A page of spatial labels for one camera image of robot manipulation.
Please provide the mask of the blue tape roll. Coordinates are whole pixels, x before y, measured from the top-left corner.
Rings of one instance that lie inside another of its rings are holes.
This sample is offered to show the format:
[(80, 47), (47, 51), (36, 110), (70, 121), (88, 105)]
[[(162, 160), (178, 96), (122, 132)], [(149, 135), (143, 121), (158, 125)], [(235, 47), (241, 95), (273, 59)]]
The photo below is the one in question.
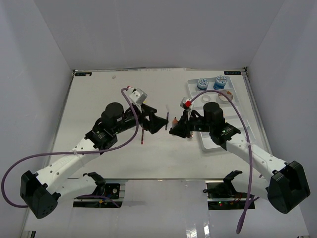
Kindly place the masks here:
[(209, 86), (209, 81), (206, 78), (200, 78), (197, 80), (196, 87), (199, 90), (206, 91)]
[(215, 82), (213, 85), (214, 90), (224, 89), (227, 84), (227, 78), (223, 75), (219, 75), (215, 78)]

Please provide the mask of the brown packing tape roll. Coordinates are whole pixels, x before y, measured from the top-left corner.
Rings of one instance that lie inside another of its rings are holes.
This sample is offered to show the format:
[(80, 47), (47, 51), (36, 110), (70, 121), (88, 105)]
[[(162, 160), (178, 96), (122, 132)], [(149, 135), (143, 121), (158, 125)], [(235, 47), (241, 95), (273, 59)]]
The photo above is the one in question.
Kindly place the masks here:
[(230, 101), (233, 101), (234, 96), (230, 91), (227, 90), (220, 90), (220, 93), (218, 94), (218, 100), (223, 103), (227, 104)]

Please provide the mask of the clear tape roll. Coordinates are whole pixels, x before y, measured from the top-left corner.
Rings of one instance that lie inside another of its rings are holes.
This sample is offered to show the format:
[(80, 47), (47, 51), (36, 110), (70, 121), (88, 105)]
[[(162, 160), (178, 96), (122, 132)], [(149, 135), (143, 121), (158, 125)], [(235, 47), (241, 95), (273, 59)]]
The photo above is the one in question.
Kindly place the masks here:
[(203, 96), (201, 97), (201, 101), (202, 101), (203, 103), (208, 103), (208, 102), (211, 101), (211, 97), (210, 97), (209, 95), (203, 95)]

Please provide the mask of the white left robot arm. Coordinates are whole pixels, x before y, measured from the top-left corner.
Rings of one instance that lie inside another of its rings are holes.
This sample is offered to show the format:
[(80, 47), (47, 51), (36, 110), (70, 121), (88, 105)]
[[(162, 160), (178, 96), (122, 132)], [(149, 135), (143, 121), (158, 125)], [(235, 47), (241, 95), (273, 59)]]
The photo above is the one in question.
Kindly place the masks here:
[(95, 172), (81, 178), (70, 176), (99, 157), (117, 142), (117, 135), (136, 126), (151, 134), (157, 133), (168, 121), (156, 116), (157, 110), (142, 104), (124, 110), (118, 102), (110, 103), (96, 120), (92, 129), (72, 149), (47, 167), (21, 177), (20, 195), (36, 218), (49, 215), (58, 203), (81, 196), (106, 199), (106, 180)]

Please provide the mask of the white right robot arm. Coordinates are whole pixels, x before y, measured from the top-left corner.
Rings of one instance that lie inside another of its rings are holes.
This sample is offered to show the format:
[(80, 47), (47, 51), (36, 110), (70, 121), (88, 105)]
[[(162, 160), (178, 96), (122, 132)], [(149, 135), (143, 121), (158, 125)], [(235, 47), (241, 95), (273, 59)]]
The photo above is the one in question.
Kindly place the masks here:
[(247, 142), (245, 134), (225, 122), (223, 110), (218, 103), (206, 103), (203, 106), (203, 115), (190, 109), (189, 100), (182, 102), (180, 106), (184, 109), (183, 115), (169, 131), (171, 135), (188, 138), (193, 131), (207, 132), (214, 144), (252, 165), (265, 179), (257, 180), (249, 186), (248, 179), (242, 178), (242, 171), (235, 170), (223, 179), (222, 184), (206, 190), (207, 193), (217, 192), (234, 198), (241, 192), (249, 192), (267, 199), (283, 214), (289, 213), (310, 196), (303, 166), (296, 161), (288, 163)]

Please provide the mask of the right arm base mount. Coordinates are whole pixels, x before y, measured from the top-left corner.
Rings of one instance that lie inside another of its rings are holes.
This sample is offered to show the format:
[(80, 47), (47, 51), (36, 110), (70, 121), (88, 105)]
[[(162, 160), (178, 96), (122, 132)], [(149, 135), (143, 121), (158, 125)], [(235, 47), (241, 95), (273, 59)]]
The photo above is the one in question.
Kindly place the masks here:
[(244, 209), (247, 194), (245, 192), (237, 192), (232, 184), (232, 181), (242, 173), (242, 171), (235, 170), (230, 172), (220, 182), (206, 182), (206, 188), (203, 193), (207, 195), (209, 210)]

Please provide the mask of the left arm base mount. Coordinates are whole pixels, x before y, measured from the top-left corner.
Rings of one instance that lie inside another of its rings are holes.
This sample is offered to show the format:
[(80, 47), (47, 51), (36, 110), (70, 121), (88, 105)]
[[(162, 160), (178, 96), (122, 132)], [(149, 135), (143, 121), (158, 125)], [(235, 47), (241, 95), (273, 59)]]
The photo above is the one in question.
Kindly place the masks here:
[(123, 184), (108, 182), (96, 172), (85, 173), (83, 177), (90, 177), (96, 184), (95, 190), (88, 195), (82, 195), (73, 202), (74, 208), (120, 208), (124, 195)]

